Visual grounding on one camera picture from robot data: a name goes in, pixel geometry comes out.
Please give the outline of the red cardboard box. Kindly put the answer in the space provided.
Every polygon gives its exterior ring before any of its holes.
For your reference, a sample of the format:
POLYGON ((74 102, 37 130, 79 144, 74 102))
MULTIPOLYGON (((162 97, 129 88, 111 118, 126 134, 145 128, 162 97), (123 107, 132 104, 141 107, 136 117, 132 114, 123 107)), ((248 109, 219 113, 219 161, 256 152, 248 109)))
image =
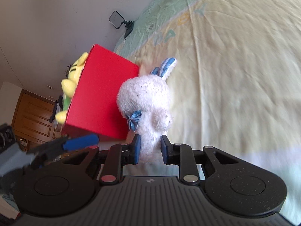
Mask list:
POLYGON ((127 120, 116 104, 121 85, 139 74, 131 61, 95 44, 81 72, 62 133, 70 137, 97 134, 100 141, 125 140, 127 120))

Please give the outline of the cartoon print bed sheet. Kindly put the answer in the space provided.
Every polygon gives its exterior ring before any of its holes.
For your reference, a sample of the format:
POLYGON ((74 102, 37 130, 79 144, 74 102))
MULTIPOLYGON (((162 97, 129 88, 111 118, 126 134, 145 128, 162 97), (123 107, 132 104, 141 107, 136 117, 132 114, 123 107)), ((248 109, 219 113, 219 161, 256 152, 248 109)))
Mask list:
POLYGON ((114 52, 142 75, 176 58, 169 139, 276 173, 300 223, 300 0, 153 0, 114 52))

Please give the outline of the white plush bunny blue bow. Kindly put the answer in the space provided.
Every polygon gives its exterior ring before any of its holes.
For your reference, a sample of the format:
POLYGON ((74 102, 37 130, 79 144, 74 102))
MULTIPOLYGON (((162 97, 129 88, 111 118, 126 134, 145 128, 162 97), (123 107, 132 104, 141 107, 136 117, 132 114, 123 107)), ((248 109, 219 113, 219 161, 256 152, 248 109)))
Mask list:
POLYGON ((150 74, 126 80, 118 91, 117 106, 128 131, 141 138, 141 162, 158 160, 161 136, 172 126, 173 93, 166 80, 176 64, 176 58, 167 58, 150 74))

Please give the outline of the phone stand with mirror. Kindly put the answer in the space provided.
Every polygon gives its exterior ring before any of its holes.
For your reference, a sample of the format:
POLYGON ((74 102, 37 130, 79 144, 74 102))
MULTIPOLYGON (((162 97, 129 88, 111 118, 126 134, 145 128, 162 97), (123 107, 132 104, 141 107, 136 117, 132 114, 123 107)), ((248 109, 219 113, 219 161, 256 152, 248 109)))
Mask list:
POLYGON ((134 29, 134 21, 126 21, 119 12, 117 12, 116 10, 113 11, 113 13, 111 14, 111 16, 109 17, 109 22, 114 26, 114 28, 116 29, 120 29, 122 25, 125 26, 126 31, 125 31, 125 35, 124 38, 126 39, 133 31, 134 29))

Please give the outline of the yellow tiger plush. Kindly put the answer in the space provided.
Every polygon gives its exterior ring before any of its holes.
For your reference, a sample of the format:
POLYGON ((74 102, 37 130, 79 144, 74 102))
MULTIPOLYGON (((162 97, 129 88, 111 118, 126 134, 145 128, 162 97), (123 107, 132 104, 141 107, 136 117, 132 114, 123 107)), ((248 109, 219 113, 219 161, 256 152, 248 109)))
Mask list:
MULTIPOLYGON (((61 86, 63 90, 63 97, 68 96, 71 98, 74 97, 75 90, 79 83, 82 70, 85 66, 86 60, 88 58, 88 53, 84 52, 79 59, 77 59, 70 67, 67 74, 67 78, 61 81, 61 86)), ((59 124, 64 124, 67 118, 67 111, 60 111, 56 114, 55 119, 59 124)))

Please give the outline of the green plush doll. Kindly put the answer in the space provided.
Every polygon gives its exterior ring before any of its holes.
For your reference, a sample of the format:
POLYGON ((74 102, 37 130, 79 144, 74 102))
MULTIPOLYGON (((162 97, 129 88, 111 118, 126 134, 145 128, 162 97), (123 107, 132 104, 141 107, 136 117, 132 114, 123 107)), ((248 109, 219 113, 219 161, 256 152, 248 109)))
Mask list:
POLYGON ((63 97, 63 110, 67 111, 71 102, 71 98, 68 96, 63 97))

